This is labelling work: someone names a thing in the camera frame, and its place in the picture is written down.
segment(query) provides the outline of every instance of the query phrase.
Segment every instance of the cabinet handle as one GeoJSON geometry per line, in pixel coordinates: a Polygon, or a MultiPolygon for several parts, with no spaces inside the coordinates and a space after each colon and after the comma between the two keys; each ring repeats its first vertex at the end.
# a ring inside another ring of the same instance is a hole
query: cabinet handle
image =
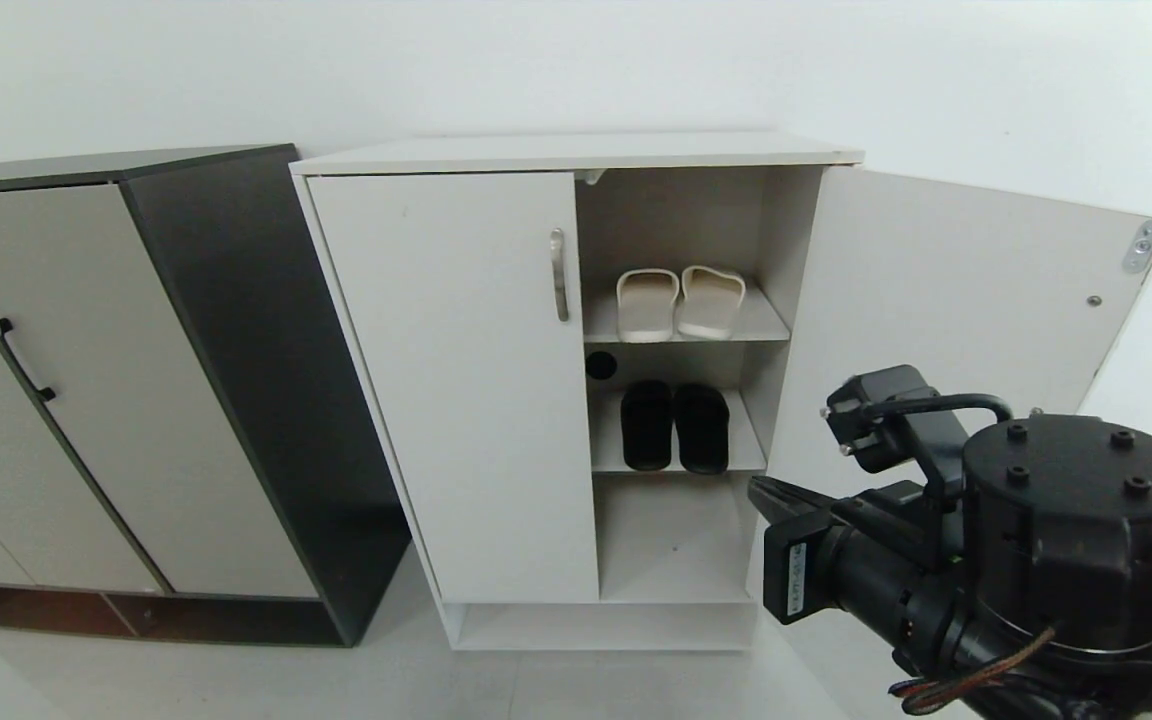
{"type": "Polygon", "coordinates": [[[558,321],[567,323],[567,267],[563,262],[562,228],[554,228],[550,233],[550,263],[554,266],[554,302],[558,304],[558,321]]]}
{"type": "Polygon", "coordinates": [[[0,340],[3,341],[3,347],[8,350],[8,361],[17,369],[20,377],[26,379],[29,382],[29,389],[32,389],[33,395],[38,397],[41,402],[47,402],[50,400],[55,400],[56,392],[51,387],[38,387],[33,384],[32,379],[29,379],[29,374],[24,372],[24,365],[20,364],[20,359],[15,356],[15,351],[12,349],[12,343],[8,342],[8,333],[12,332],[15,325],[12,320],[6,318],[0,318],[0,340]]]}

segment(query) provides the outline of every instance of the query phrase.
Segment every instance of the cabinet top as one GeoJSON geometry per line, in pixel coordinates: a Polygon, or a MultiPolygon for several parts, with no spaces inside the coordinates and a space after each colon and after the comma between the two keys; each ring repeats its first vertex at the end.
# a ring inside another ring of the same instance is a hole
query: cabinet top
{"type": "Polygon", "coordinates": [[[37,190],[43,187],[120,182],[147,174],[177,170],[205,162],[258,156],[294,149],[293,145],[228,145],[221,147],[174,147],[103,152],[97,156],[65,156],[0,162],[0,192],[37,190]]]}
{"type": "Polygon", "coordinates": [[[788,132],[590,132],[416,137],[291,164],[301,176],[484,173],[721,165],[842,165],[864,152],[788,132]]]}

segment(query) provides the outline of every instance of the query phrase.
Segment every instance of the black slipper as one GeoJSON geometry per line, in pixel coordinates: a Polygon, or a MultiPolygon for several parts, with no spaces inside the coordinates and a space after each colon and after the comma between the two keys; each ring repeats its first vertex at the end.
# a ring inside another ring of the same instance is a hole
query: black slipper
{"type": "Polygon", "coordinates": [[[679,458],[690,473],[727,471],[727,409],[723,393],[687,384],[673,395],[673,424],[679,429],[679,458]]]}
{"type": "Polygon", "coordinates": [[[626,464],[635,470],[662,470],[673,455],[669,386],[635,382],[621,397],[621,438],[626,464]]]}

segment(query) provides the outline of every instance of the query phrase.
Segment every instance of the label sticker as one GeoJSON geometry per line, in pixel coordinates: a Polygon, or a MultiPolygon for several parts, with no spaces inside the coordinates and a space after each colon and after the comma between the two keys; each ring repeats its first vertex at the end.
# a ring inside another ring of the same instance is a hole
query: label sticker
{"type": "Polygon", "coordinates": [[[808,579],[808,546],[804,543],[790,547],[790,592],[788,592],[787,615],[803,612],[804,585],[808,579]]]}

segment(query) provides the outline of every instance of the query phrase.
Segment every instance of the shoe cabinet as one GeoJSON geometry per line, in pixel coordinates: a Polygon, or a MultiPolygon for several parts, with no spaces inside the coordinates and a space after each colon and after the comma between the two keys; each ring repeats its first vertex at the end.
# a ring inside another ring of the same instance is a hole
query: shoe cabinet
{"type": "Polygon", "coordinates": [[[861,160],[655,132],[291,166],[454,647],[748,647],[751,475],[835,497],[905,477],[838,455],[818,410],[851,373],[911,363],[945,392],[1078,409],[1149,276],[1152,218],[861,160]],[[621,273],[692,264],[745,279],[730,340],[617,341],[621,273]],[[628,468],[620,397],[643,379],[721,389],[727,473],[628,468]]]}
{"type": "Polygon", "coordinates": [[[296,159],[0,164],[0,628],[361,638],[408,533],[296,159]]]}

